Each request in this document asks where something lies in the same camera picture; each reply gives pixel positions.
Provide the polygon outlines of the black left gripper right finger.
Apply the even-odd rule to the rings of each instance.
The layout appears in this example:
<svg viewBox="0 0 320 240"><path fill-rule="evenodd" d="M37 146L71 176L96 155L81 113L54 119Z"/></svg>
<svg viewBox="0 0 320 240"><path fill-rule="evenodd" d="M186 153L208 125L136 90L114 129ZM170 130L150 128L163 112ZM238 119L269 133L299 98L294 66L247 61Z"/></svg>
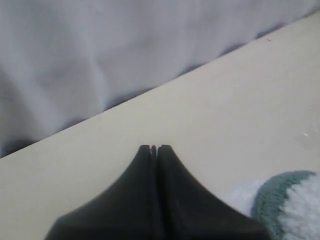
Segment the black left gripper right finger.
<svg viewBox="0 0 320 240"><path fill-rule="evenodd" d="M208 191L169 145L158 148L157 190L169 240L267 240L268 230Z"/></svg>

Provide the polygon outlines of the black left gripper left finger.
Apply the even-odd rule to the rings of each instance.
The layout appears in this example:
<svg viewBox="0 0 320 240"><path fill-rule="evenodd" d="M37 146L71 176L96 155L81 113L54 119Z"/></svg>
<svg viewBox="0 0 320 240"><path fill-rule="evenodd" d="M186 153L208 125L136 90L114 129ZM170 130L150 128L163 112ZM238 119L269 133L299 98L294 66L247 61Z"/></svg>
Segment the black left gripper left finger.
<svg viewBox="0 0 320 240"><path fill-rule="evenodd" d="M104 192L59 217L47 240L158 240L160 203L156 147L141 145L128 168Z"/></svg>

